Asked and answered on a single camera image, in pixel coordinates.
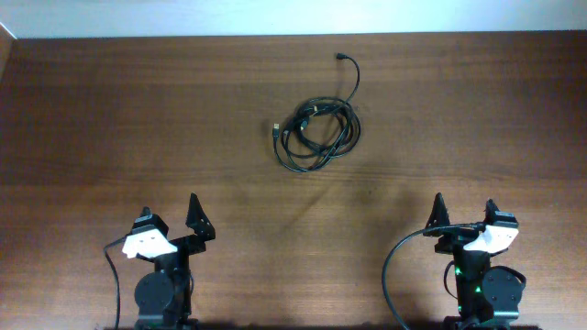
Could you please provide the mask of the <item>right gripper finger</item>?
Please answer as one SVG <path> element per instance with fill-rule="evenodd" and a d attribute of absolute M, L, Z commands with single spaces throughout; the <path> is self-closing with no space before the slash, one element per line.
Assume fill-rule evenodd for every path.
<path fill-rule="evenodd" d="M 485 205 L 485 223 L 495 223 L 497 221 L 497 212 L 499 211 L 493 199 L 488 199 Z"/>
<path fill-rule="evenodd" d="M 450 225 L 448 208 L 441 192 L 435 195 L 430 216 L 426 222 L 425 237 L 441 237 Z"/>

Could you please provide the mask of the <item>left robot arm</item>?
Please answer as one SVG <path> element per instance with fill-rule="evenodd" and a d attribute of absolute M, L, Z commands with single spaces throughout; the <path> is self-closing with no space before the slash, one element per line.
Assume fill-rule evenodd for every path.
<path fill-rule="evenodd" d="M 199 328 L 192 317 L 194 275 L 189 258 L 205 252 L 205 243 L 216 238 L 216 231 L 195 193 L 190 195 L 185 225 L 194 231 L 191 235 L 168 239 L 169 227 L 147 206 L 133 223 L 123 253 L 154 266 L 134 291 L 138 306 L 136 329 Z"/>

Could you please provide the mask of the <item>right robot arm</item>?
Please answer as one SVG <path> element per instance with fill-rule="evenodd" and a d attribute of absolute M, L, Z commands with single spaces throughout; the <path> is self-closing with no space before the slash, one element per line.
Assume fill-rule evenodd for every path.
<path fill-rule="evenodd" d="M 455 274 L 459 314 L 444 319 L 444 329 L 508 329 L 519 317 L 518 304 L 526 277 L 506 266 L 493 266 L 491 258 L 504 253 L 519 233 L 511 213 L 499 210 L 493 200 L 485 205 L 480 223 L 453 225 L 441 193 L 437 193 L 425 226 L 436 237 L 435 251 L 453 260 L 446 270 Z"/>

